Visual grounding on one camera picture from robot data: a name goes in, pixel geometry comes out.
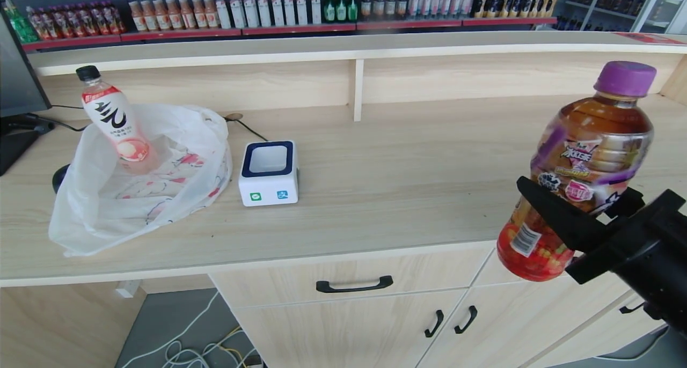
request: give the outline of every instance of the black drawer handle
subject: black drawer handle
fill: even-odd
[[[463,332],[465,332],[468,329],[468,327],[470,326],[470,324],[474,321],[474,319],[476,319],[477,308],[474,307],[474,305],[470,305],[470,307],[468,307],[468,310],[470,311],[470,319],[468,320],[468,323],[465,324],[465,326],[462,329],[461,329],[461,326],[456,326],[454,328],[454,331],[456,331],[456,334],[462,334]]]
[[[633,309],[630,309],[630,308],[627,307],[627,306],[623,306],[623,307],[621,307],[621,309],[620,309],[620,313],[622,313],[622,314],[632,313],[632,312],[634,312],[635,310],[639,309],[640,307],[643,307],[644,304],[645,304],[645,303],[642,302],[642,304],[637,305],[637,307],[634,307]]]
[[[436,333],[436,330],[439,329],[439,326],[441,323],[444,322],[444,312],[441,311],[441,309],[436,311],[436,326],[434,326],[434,329],[430,332],[429,329],[425,329],[425,337],[430,338],[434,336]]]
[[[329,286],[329,281],[318,281],[315,288],[321,293],[350,293],[350,292],[366,292],[368,290],[378,290],[388,288],[393,285],[393,278],[390,275],[383,275],[379,278],[379,283],[374,286],[364,286],[362,288],[348,288],[348,289],[334,289]]]

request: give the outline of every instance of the purple bottle cap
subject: purple bottle cap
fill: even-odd
[[[599,92],[628,97],[645,97],[656,77],[656,68],[639,62],[606,63],[594,84]]]

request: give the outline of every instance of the black bottle cap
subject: black bottle cap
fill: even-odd
[[[100,72],[94,65],[86,65],[76,69],[76,75],[80,80],[93,80],[100,78]]]

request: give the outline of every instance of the computer monitor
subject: computer monitor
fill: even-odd
[[[51,107],[10,19],[0,10],[0,176],[52,126],[27,113]]]

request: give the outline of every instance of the gray floor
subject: gray floor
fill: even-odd
[[[122,368],[131,358],[147,353],[177,336],[184,328],[208,305],[216,290],[192,290],[188,292],[163,293],[148,295],[141,311],[131,328],[127,343],[117,361],[116,368]],[[208,343],[221,340],[228,332],[238,326],[238,322],[231,315],[222,297],[218,296],[213,304],[184,336],[180,338],[184,348],[202,351]],[[641,353],[655,338],[647,335],[611,355],[619,358],[629,358]],[[245,354],[253,349],[245,334],[238,334],[224,343],[228,348],[238,349]],[[181,360],[192,358],[191,354],[181,357]],[[235,363],[223,351],[213,351],[206,358],[212,368],[228,366],[233,368]],[[137,359],[127,368],[158,368],[165,363],[165,350]],[[176,365],[185,368],[187,365]],[[687,340],[675,332],[660,339],[655,348],[643,358],[633,362],[614,362],[598,359],[587,359],[575,363],[557,365],[556,368],[685,368],[687,367]]]

